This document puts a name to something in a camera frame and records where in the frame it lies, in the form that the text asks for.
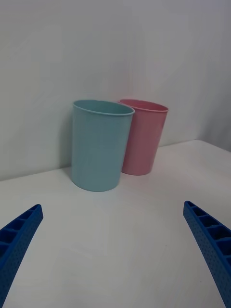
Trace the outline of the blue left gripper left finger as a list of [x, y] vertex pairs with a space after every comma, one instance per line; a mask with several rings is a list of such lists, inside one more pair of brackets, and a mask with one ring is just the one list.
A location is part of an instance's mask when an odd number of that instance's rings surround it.
[[42, 207], [36, 204], [0, 230], [0, 307], [42, 220]]

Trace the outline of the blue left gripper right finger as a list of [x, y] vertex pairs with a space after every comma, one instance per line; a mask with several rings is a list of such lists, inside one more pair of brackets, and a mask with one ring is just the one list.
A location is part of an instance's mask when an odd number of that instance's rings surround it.
[[231, 307], [231, 230], [190, 201], [184, 203], [183, 216], [225, 307]]

